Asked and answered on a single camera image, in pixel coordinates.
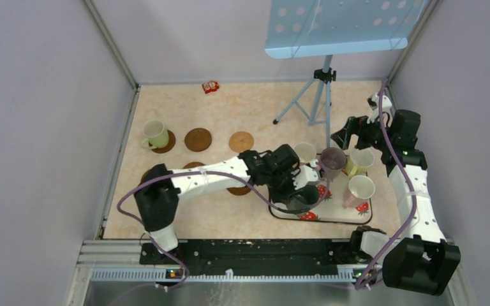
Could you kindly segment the brown wooden coaster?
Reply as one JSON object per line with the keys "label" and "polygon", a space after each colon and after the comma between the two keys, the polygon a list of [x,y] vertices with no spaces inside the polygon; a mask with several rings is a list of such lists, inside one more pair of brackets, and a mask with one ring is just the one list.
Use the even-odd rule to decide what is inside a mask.
{"label": "brown wooden coaster", "polygon": [[183,166],[184,169],[190,169],[190,168],[196,168],[196,167],[199,167],[199,166],[204,166],[203,163],[201,162],[198,162],[198,161],[193,161],[193,162],[190,162],[190,163],[187,163]]}
{"label": "brown wooden coaster", "polygon": [[192,152],[201,152],[208,149],[212,143],[209,130],[197,127],[190,130],[184,138],[185,146]]}
{"label": "brown wooden coaster", "polygon": [[148,141],[151,150],[157,154],[164,154],[171,151],[176,143],[176,138],[171,130],[165,129],[156,137]]}
{"label": "brown wooden coaster", "polygon": [[234,196],[244,196],[250,193],[251,189],[248,187],[230,187],[227,188],[227,191]]}

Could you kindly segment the white strawberry tray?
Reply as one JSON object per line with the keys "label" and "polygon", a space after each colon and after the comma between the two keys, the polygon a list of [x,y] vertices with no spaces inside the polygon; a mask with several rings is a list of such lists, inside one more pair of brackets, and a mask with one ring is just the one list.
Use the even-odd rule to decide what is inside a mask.
{"label": "white strawberry tray", "polygon": [[331,183],[329,190],[326,189],[327,179],[322,178],[317,183],[320,196],[325,196],[322,204],[313,210],[301,215],[286,214],[269,207],[271,215],[278,219],[329,222],[339,224],[367,224],[373,216],[371,201],[357,205],[356,207],[344,208],[343,195],[349,178],[345,174],[339,174]]}

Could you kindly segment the woven rattan coaster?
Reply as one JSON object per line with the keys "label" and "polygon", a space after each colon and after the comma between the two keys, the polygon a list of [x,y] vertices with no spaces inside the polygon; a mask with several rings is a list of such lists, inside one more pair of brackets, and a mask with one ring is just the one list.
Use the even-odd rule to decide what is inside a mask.
{"label": "woven rattan coaster", "polygon": [[228,145],[232,151],[241,153],[253,147],[254,138],[246,131],[238,131],[230,137]]}

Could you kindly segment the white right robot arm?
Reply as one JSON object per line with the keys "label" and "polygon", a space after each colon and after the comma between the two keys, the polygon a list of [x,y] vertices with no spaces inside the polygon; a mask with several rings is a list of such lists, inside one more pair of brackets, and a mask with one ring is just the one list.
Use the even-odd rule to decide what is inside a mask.
{"label": "white right robot arm", "polygon": [[355,283],[362,289],[378,275],[390,288],[440,296],[461,261],[459,247],[447,242],[434,215],[427,190],[427,161],[415,148],[421,116],[410,110],[397,110],[389,126],[380,115],[349,117],[331,139],[347,149],[353,135],[356,149],[374,148],[396,194],[401,227],[392,237],[365,231],[348,246],[350,257],[365,263],[366,272]]}

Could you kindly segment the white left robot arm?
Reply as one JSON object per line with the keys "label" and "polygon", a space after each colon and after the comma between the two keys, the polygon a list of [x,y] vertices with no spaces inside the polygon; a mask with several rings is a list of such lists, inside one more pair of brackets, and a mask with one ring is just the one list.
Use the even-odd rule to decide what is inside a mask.
{"label": "white left robot arm", "polygon": [[188,169],[152,167],[133,193],[144,229],[155,242],[155,256],[163,263],[178,258],[179,243],[173,222],[181,202],[229,188],[265,186],[265,201],[287,214],[316,207],[321,166],[317,158],[302,162],[288,144],[276,150],[245,150],[225,161]]}

